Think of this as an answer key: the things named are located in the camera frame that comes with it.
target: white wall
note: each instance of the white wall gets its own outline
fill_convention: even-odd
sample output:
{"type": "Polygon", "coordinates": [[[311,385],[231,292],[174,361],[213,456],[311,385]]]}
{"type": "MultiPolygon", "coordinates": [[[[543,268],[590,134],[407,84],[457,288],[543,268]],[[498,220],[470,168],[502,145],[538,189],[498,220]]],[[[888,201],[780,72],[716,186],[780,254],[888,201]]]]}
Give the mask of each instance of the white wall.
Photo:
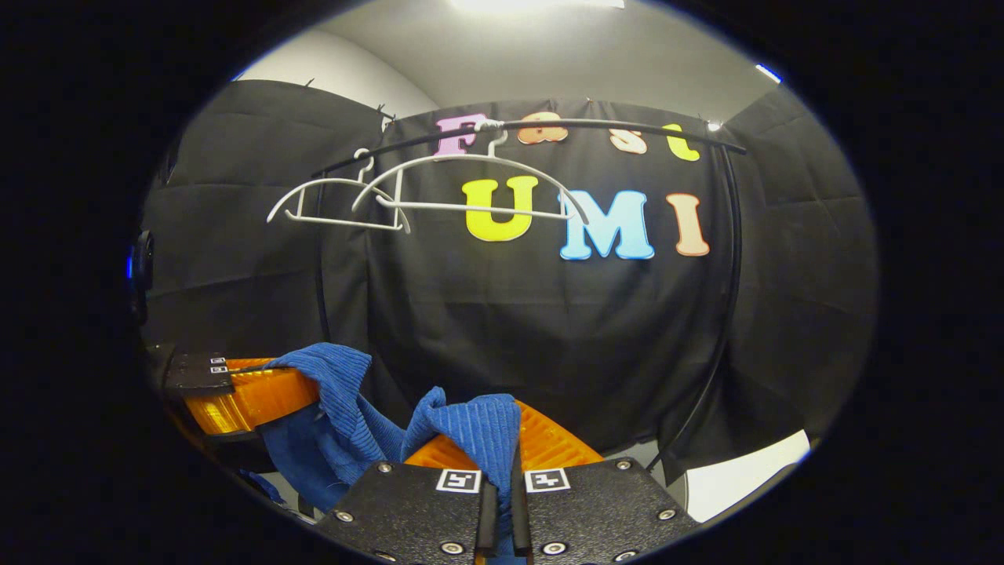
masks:
{"type": "Polygon", "coordinates": [[[306,84],[405,117],[439,109],[418,86],[355,43],[326,31],[293,37],[248,67],[238,80],[306,84]]]}

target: orange gripper pad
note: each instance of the orange gripper pad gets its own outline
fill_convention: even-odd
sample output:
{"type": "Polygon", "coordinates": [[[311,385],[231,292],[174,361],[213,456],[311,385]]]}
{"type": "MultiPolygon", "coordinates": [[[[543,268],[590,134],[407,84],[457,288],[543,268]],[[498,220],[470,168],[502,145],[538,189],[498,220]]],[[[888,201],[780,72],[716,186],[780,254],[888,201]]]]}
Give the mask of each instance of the orange gripper pad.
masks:
{"type": "MultiPolygon", "coordinates": [[[[227,368],[235,371],[269,361],[269,358],[228,359],[227,368]]],[[[231,380],[234,392],[230,394],[185,399],[199,428],[210,436],[251,432],[319,398],[317,383],[292,368],[237,373],[231,380]]]]}
{"type": "MultiPolygon", "coordinates": [[[[554,420],[516,401],[520,408],[519,456],[523,472],[599,463],[603,458],[554,420]]],[[[445,436],[437,436],[405,462],[435,469],[476,470],[478,466],[445,436]]]]}

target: black clothes rack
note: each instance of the black clothes rack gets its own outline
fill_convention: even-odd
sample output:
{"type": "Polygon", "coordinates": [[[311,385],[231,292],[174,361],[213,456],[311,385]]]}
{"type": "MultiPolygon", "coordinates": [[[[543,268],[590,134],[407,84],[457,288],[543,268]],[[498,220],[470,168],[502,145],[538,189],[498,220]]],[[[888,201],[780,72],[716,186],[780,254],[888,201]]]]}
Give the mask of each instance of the black clothes rack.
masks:
{"type": "MultiPolygon", "coordinates": [[[[421,145],[424,143],[430,143],[434,140],[439,140],[446,137],[454,137],[465,135],[468,133],[476,133],[483,131],[492,131],[499,129],[522,129],[522,128],[535,128],[535,127],[555,127],[555,126],[565,126],[565,127],[586,127],[586,128],[616,128],[616,129],[628,129],[634,131],[642,131],[646,133],[655,133],[664,136],[679,137],[687,139],[690,142],[703,143],[707,146],[719,149],[719,151],[713,151],[712,155],[715,156],[714,163],[717,165],[720,171],[724,173],[725,176],[725,194],[729,201],[729,215],[731,220],[731,271],[729,277],[729,287],[728,287],[728,297],[726,302],[725,317],[722,321],[722,330],[718,335],[715,342],[715,349],[713,350],[711,362],[708,365],[708,371],[701,386],[701,390],[697,395],[687,417],[684,418],[683,423],[677,429],[676,434],[673,438],[663,445],[656,455],[655,459],[646,466],[646,471],[652,472],[656,467],[656,464],[661,461],[665,456],[673,455],[673,447],[680,441],[683,437],[684,432],[690,427],[691,422],[694,420],[695,415],[698,410],[704,404],[706,398],[708,397],[708,392],[711,390],[711,385],[715,380],[718,370],[721,366],[722,358],[725,353],[725,347],[728,343],[729,328],[732,325],[733,315],[736,308],[736,300],[739,295],[739,275],[741,270],[742,261],[742,221],[740,219],[740,208],[739,208],[739,187],[736,182],[735,171],[732,168],[732,160],[729,156],[730,153],[735,152],[739,155],[746,155],[746,149],[737,145],[733,145],[721,139],[711,138],[705,135],[699,135],[696,133],[688,133],[684,131],[676,131],[673,129],[666,129],[665,127],[659,125],[650,125],[648,123],[636,123],[633,121],[617,121],[613,119],[583,119],[583,118],[561,118],[561,119],[533,119],[533,120],[513,120],[513,121],[496,121],[489,120],[482,122],[479,129],[475,128],[475,125],[467,125],[464,127],[459,127],[457,129],[450,129],[446,131],[436,131],[426,135],[420,135],[410,139],[405,139],[403,142],[391,144],[386,147],[379,147],[371,150],[366,150],[360,152],[358,157],[352,157],[339,161],[332,165],[329,165],[320,171],[315,172],[311,175],[311,178],[326,177],[332,171],[340,169],[342,167],[351,165],[352,163],[357,163],[370,157],[376,157],[385,153],[391,153],[393,151],[398,151],[400,149],[405,149],[408,147],[414,147],[416,145],[421,145]]],[[[318,191],[318,211],[320,208],[320,193],[318,191]]],[[[330,341],[328,338],[327,329],[327,309],[324,304],[323,292],[322,292],[322,280],[320,274],[320,255],[318,247],[318,265],[317,265],[317,302],[318,308],[320,309],[321,316],[321,328],[324,333],[324,338],[330,341]]],[[[664,412],[660,417],[660,421],[665,419],[668,415],[668,411],[664,412]]]]}

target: ceiling light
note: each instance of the ceiling light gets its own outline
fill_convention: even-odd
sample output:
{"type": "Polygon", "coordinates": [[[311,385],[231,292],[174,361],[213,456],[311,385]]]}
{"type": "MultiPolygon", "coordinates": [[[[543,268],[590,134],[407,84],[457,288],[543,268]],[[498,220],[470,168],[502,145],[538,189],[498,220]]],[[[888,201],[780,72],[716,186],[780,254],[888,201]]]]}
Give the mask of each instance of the ceiling light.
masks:
{"type": "Polygon", "coordinates": [[[606,6],[621,10],[624,7],[624,0],[452,0],[452,2],[458,8],[481,12],[512,12],[549,6],[606,6]]]}
{"type": "Polygon", "coordinates": [[[759,70],[760,72],[763,72],[767,76],[770,76],[770,79],[773,80],[774,82],[777,82],[778,84],[781,83],[781,77],[771,72],[770,69],[767,68],[766,66],[758,64],[756,65],[756,69],[759,70]]]}

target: black fabric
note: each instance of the black fabric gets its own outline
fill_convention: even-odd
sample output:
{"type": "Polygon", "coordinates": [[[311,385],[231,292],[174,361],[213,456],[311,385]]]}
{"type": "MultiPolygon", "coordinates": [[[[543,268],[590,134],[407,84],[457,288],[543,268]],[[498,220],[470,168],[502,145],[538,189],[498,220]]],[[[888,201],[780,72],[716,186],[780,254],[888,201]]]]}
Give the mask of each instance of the black fabric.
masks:
{"type": "MultiPolygon", "coordinates": [[[[330,92],[271,80],[227,84],[192,120],[166,184],[150,192],[144,228],[157,237],[148,343],[230,357],[278,356],[321,340],[315,293],[322,238],[332,341],[365,345],[365,270],[351,230],[278,217],[275,201],[309,174],[372,143],[381,115],[330,92]]],[[[352,195],[325,186],[320,213],[352,195]]],[[[316,214],[316,188],[304,214],[316,214]]]]}
{"type": "MultiPolygon", "coordinates": [[[[698,430],[678,449],[692,468],[799,430],[822,436],[857,381],[878,294],[871,218],[840,147],[778,87],[720,131],[733,159],[743,225],[730,362],[698,430]],[[744,432],[763,431],[761,438],[744,432]]],[[[672,434],[673,422],[664,422],[672,434]]]]}
{"type": "MultiPolygon", "coordinates": [[[[698,119],[673,112],[550,99],[473,104],[400,119],[384,143],[438,130],[436,121],[445,117],[480,112],[511,120],[535,111],[702,130],[698,119]]],[[[484,155],[496,135],[479,133],[466,149],[484,155]]],[[[585,260],[564,260],[558,253],[566,241],[565,222],[543,218],[505,242],[474,237],[465,214],[450,211],[409,210],[411,235],[367,233],[369,342],[381,361],[374,382],[397,383],[412,403],[436,385],[451,402],[511,393],[599,451],[652,436],[657,417],[679,407],[707,368],[721,329],[730,234],[720,171],[708,149],[692,144],[701,157],[689,162],[671,153],[666,137],[644,136],[647,153],[634,155],[617,150],[606,129],[570,128],[565,139],[538,145],[523,145],[510,131],[496,155],[536,167],[569,190],[587,191],[604,212],[617,191],[646,194],[645,227],[656,249],[649,260],[621,259],[612,251],[601,257],[595,250],[585,260]],[[676,251],[677,220],[666,202],[674,192],[700,199],[708,255],[676,251]]],[[[381,156],[375,172],[437,149],[434,142],[381,156]]],[[[510,207],[505,180],[522,174],[494,164],[428,164],[405,173],[403,199],[463,204],[465,182],[491,178],[501,187],[493,205],[510,207]]],[[[393,190],[393,178],[383,186],[393,190]]],[[[541,181],[534,209],[557,211],[556,194],[541,181]]],[[[370,202],[369,210],[371,220],[391,221],[379,205],[370,202]]]]}

